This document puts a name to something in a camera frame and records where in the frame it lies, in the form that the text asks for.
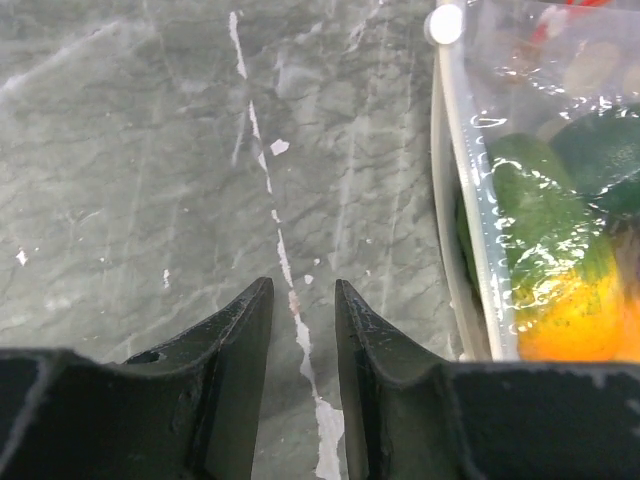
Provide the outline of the orange green fake mango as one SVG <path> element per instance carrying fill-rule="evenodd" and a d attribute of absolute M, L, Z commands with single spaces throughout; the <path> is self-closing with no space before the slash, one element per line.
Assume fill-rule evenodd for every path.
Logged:
<path fill-rule="evenodd" d="M 624 287 L 610 237 L 560 157 L 525 133 L 488 147 L 518 353 L 529 361 L 611 361 Z"/>

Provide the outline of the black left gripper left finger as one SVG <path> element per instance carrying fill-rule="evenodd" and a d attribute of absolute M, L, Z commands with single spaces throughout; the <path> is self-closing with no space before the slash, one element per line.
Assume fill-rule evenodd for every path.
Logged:
<path fill-rule="evenodd" d="M 247 479 L 274 286 L 122 363 L 68 349 L 1 352 L 5 479 Z"/>

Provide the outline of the polka dot zip bag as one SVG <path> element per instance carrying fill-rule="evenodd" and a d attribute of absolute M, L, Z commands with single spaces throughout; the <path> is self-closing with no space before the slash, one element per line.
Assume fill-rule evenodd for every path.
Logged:
<path fill-rule="evenodd" d="M 474 360 L 639 359 L 639 5 L 440 1 L 431 165 Z"/>

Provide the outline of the dark green fake avocado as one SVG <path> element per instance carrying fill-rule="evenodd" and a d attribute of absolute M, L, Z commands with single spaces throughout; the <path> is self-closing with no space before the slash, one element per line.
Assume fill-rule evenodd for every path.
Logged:
<path fill-rule="evenodd" d="M 549 141 L 576 191 L 618 217 L 639 213 L 639 105 L 613 105 L 564 126 Z"/>

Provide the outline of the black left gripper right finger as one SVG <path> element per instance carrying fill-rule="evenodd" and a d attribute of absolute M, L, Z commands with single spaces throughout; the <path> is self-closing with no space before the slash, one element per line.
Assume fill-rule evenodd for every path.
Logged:
<path fill-rule="evenodd" d="M 451 362 L 345 280 L 335 327 L 353 479 L 635 479 L 639 369 Z"/>

